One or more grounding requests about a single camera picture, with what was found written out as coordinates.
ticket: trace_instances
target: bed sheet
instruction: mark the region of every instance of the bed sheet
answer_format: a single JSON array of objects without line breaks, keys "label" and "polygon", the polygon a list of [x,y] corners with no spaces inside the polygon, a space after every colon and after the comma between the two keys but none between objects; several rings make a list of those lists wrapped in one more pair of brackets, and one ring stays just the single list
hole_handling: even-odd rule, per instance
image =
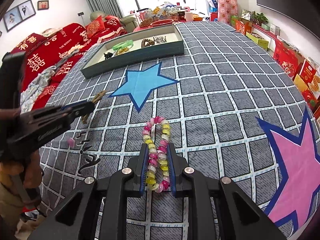
[{"label": "bed sheet", "polygon": [[[86,80],[80,68],[101,44],[92,47],[62,80],[48,106],[91,99],[102,90],[107,95],[88,124],[76,119],[69,131],[40,149],[44,168],[41,208],[50,213],[87,176],[100,179],[126,167],[129,159],[139,154],[145,122],[162,115],[170,121],[171,141],[178,155],[206,176],[231,177],[286,237],[291,236],[320,203],[319,188],[303,180],[308,171],[303,170],[300,177],[292,175],[292,167],[302,169],[301,163],[312,163],[316,172],[320,170],[319,128],[314,117],[281,67],[229,25],[194,22],[178,28],[185,45],[183,56],[141,62]],[[178,82],[154,89],[140,111],[129,96],[108,97],[125,84],[128,71],[143,71],[160,62],[160,74]],[[152,131],[156,145],[160,135],[157,125]],[[70,137],[79,137],[73,148],[67,143]],[[284,149],[279,143],[282,138],[288,143]],[[304,154],[301,161],[295,161],[300,155],[288,158],[286,149],[299,144]],[[98,159],[98,164],[84,169]],[[313,186],[319,184],[319,178],[313,176]],[[284,201],[296,209],[279,210],[277,204],[292,179],[296,182],[296,190],[291,192],[294,198]],[[306,185],[309,195],[302,198]],[[213,214],[218,236],[216,212]],[[174,199],[170,188],[128,199],[127,239],[181,240],[187,239],[187,233],[188,199]]]}]

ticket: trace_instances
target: framed photo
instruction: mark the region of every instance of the framed photo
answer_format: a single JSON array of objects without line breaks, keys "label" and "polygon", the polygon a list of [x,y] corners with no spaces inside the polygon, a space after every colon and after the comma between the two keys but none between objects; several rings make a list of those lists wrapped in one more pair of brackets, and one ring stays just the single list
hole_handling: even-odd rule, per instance
[{"label": "framed photo", "polygon": [[7,29],[7,32],[17,26],[20,22],[22,22],[18,6],[13,7],[11,10],[7,11],[3,19],[4,26]]},{"label": "framed photo", "polygon": [[49,1],[38,1],[38,11],[49,9]]},{"label": "framed photo", "polygon": [[33,7],[31,0],[28,0],[28,1],[25,1],[24,3],[19,4],[18,8],[19,8],[22,21],[30,18],[33,15],[36,15],[36,11]]}]

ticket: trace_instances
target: person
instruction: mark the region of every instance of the person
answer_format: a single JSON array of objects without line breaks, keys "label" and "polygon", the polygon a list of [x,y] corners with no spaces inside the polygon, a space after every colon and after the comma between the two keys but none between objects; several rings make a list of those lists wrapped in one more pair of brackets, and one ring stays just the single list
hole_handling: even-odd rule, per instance
[{"label": "person", "polygon": [[[0,109],[0,120],[13,119],[20,114],[20,109]],[[36,188],[42,181],[42,170],[40,167],[39,151],[35,151],[30,156],[31,162],[26,168],[24,188]],[[21,163],[14,161],[0,162],[0,215],[9,229],[17,237],[17,225],[20,220],[20,214],[26,204],[39,205],[39,203],[23,203],[13,182],[11,175],[18,175],[24,170]],[[18,239],[27,239],[26,237],[17,237]]]}]

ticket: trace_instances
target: wall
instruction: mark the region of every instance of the wall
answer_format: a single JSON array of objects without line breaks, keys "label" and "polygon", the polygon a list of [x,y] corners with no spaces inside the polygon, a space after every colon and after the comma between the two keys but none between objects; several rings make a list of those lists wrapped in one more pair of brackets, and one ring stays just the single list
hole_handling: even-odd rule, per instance
[{"label": "wall", "polygon": [[[15,0],[10,8],[27,0]],[[48,28],[64,27],[70,23],[87,25],[90,20],[90,8],[86,0],[49,0],[49,9],[37,11],[37,1],[32,0],[36,15],[20,23],[9,32],[6,31],[4,21],[0,22],[0,60],[7,51],[11,51],[19,42],[31,33],[41,33]]]},{"label": "wall", "polygon": [[238,12],[242,9],[263,12],[269,22],[280,27],[280,37],[294,44],[305,57],[311,57],[320,63],[320,40],[306,28],[290,18],[273,10],[257,5],[257,0],[238,0]]}]

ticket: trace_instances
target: glass jar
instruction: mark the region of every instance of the glass jar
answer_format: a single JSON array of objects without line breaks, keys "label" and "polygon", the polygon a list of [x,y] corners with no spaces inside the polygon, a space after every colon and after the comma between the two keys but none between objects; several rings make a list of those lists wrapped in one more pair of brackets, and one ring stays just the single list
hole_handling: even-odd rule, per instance
[{"label": "glass jar", "polygon": [[169,13],[169,18],[174,20],[175,22],[179,21],[179,15],[178,12],[171,12]]}]

